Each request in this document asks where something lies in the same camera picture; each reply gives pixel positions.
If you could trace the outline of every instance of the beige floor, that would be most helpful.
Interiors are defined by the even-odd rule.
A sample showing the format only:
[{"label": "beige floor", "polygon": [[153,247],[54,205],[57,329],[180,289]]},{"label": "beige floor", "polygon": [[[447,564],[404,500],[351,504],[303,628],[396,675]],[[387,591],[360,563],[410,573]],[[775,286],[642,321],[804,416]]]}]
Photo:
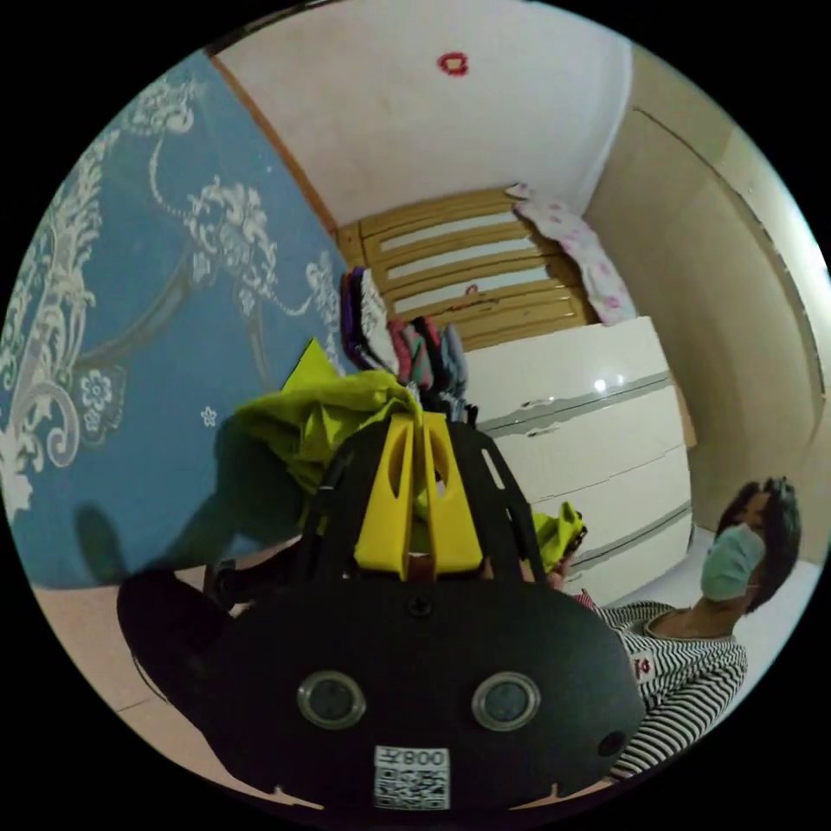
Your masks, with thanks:
[{"label": "beige floor", "polygon": [[[260,560],[261,557],[252,557],[244,565]],[[179,576],[201,588],[203,573],[204,569],[191,569],[179,572]],[[234,779],[220,765],[202,733],[148,689],[121,637],[115,613],[117,591],[35,589],[35,597],[62,646],[90,685],[148,744],[212,782],[266,798]],[[284,794],[270,798],[285,804],[307,804]]]}]

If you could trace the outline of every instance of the face mask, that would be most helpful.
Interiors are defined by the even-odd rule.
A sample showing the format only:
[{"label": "face mask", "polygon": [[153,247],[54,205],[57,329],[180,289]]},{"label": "face mask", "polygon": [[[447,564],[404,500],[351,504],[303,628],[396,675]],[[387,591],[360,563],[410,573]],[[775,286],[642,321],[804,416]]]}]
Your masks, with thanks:
[{"label": "face mask", "polygon": [[750,575],[762,562],[764,541],[747,525],[735,525],[712,544],[701,571],[701,591],[720,602],[741,597],[752,588]]}]

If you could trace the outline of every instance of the striped shirt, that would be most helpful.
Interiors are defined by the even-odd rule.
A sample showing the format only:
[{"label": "striped shirt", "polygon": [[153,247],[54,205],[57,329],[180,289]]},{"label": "striped shirt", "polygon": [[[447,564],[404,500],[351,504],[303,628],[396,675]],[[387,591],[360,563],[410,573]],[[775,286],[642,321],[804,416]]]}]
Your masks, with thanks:
[{"label": "striped shirt", "polygon": [[646,707],[641,728],[610,773],[613,779],[642,773],[698,741],[744,683],[747,653],[734,637],[650,634],[649,624],[672,606],[636,602],[614,609],[596,606],[586,594],[575,599],[620,637]]}]

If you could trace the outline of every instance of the wooden headboard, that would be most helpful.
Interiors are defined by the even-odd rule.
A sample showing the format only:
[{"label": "wooden headboard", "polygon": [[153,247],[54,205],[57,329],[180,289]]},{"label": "wooden headboard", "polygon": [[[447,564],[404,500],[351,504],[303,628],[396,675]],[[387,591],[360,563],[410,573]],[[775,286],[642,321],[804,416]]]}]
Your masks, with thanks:
[{"label": "wooden headboard", "polygon": [[504,189],[370,216],[337,232],[391,315],[454,323],[468,349],[597,322],[577,264],[512,213]]}]

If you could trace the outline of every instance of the woman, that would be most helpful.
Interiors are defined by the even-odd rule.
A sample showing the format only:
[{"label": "woman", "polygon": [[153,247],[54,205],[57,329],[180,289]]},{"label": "woman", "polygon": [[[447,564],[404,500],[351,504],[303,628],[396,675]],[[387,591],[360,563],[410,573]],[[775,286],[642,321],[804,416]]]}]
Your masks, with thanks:
[{"label": "woman", "polygon": [[[747,654],[733,630],[770,600],[796,565],[802,527],[784,478],[749,482],[728,505],[701,572],[702,597],[689,609],[635,602],[597,607],[578,597],[620,636],[646,706],[640,730],[609,777],[568,798],[642,773],[698,741],[744,683]],[[562,590],[566,561],[549,575]],[[535,807],[557,802],[556,793]]]}]

